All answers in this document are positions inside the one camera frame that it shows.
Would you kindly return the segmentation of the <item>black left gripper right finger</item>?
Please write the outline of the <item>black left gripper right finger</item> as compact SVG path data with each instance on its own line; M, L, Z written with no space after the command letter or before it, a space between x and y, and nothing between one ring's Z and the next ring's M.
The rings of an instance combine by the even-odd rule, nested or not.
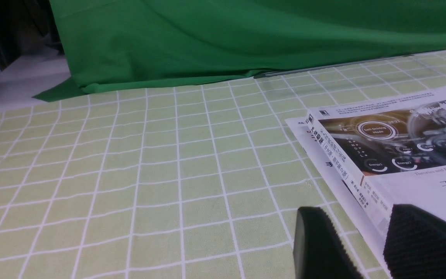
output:
M415 205L396 204L383 256L393 279L446 279L446 221Z

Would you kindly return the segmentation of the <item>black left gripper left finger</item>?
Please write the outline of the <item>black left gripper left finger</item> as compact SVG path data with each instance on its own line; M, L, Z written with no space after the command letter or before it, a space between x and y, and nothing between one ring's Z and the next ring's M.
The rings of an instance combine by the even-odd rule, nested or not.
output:
M296 279L363 278L321 208L297 209L293 258Z

